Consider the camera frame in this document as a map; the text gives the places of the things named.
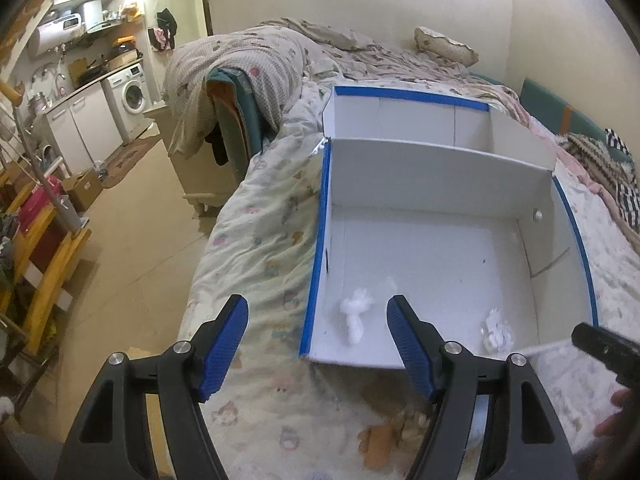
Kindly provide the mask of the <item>person's right hand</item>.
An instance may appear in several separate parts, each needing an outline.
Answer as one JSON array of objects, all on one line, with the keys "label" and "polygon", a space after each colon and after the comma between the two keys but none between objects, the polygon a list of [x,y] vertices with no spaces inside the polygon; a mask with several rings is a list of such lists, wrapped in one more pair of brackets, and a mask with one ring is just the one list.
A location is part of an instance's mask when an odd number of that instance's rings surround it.
[{"label": "person's right hand", "polygon": [[593,435],[597,438],[613,437],[623,419],[623,407],[627,399],[631,396],[629,389],[618,390],[611,396],[611,404],[617,408],[617,412],[608,416],[603,422],[594,427]]}]

